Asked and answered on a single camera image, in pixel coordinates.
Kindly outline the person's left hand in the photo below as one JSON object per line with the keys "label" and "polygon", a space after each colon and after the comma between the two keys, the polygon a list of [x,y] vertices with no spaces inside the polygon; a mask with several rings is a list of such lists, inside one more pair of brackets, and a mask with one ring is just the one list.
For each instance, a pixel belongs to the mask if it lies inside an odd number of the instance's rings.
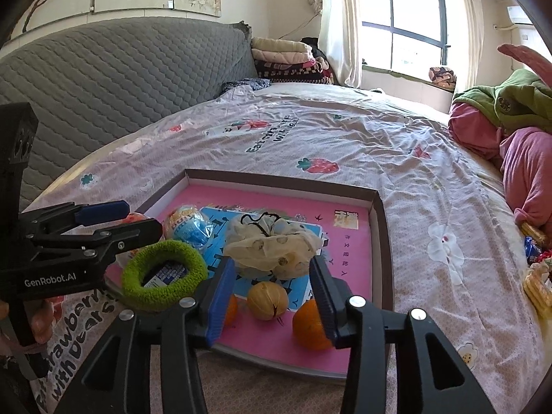
{"label": "person's left hand", "polygon": [[36,306],[27,315],[31,330],[34,335],[34,343],[23,347],[16,340],[1,335],[1,356],[14,356],[15,354],[35,354],[43,352],[52,337],[54,323],[61,317],[61,303],[63,296],[52,297],[36,303]]}

